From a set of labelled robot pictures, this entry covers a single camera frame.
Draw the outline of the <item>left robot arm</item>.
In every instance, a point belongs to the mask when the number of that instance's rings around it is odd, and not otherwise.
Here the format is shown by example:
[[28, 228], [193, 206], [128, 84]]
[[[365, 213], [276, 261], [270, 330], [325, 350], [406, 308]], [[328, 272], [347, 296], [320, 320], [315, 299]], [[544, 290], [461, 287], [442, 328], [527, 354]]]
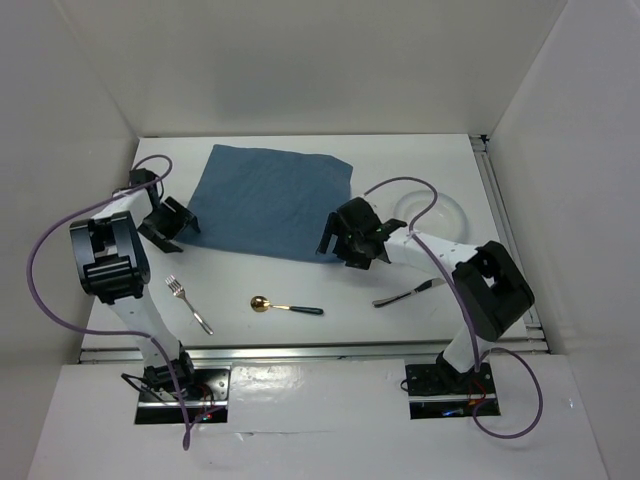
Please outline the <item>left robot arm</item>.
[[143, 382], [176, 399], [193, 394], [198, 376], [152, 299], [143, 241], [163, 253], [178, 253], [174, 238], [188, 227], [200, 231], [197, 217], [172, 197], [160, 200], [152, 189], [120, 190], [101, 211], [69, 227], [83, 290], [116, 314], [135, 338]]

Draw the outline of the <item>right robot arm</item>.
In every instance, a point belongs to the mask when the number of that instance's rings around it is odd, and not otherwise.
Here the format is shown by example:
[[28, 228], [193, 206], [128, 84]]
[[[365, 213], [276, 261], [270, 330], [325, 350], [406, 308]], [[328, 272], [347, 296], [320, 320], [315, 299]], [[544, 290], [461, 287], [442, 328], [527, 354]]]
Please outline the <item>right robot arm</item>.
[[441, 279], [451, 289], [465, 326], [436, 360], [436, 379], [460, 391], [481, 358], [535, 302], [520, 269], [499, 242], [468, 245], [423, 233], [399, 219], [383, 223], [362, 197], [328, 215], [317, 251], [328, 248], [346, 266], [367, 270], [375, 260]]

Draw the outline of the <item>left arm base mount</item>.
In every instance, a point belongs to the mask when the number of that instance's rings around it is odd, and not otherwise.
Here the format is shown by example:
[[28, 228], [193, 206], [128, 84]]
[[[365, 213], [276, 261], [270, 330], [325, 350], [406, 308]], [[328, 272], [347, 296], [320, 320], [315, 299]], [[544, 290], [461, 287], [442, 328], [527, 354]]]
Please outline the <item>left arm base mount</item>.
[[[190, 422], [201, 417], [200, 424], [223, 424], [228, 421], [228, 398], [231, 369], [201, 368], [194, 372], [195, 383], [182, 390]], [[169, 425], [183, 422], [177, 394], [165, 389], [153, 390], [140, 377], [129, 376], [128, 382], [138, 392], [134, 423], [136, 425]]]

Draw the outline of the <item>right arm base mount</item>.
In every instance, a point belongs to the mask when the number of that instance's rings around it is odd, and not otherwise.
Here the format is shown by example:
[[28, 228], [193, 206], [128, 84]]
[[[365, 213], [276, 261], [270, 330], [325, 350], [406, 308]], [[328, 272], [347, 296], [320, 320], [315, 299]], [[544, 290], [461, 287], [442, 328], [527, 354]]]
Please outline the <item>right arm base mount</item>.
[[408, 364], [400, 388], [408, 395], [412, 420], [471, 417], [475, 407], [479, 417], [501, 415], [488, 363], [454, 383], [446, 383], [435, 364]]

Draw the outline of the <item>blue cloth napkin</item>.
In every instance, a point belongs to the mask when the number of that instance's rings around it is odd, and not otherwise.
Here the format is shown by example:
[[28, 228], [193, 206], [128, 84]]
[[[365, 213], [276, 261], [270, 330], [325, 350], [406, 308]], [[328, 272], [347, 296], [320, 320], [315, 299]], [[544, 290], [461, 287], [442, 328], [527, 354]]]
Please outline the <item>blue cloth napkin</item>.
[[186, 245], [308, 263], [328, 215], [351, 199], [353, 166], [331, 155], [215, 145], [187, 209]]

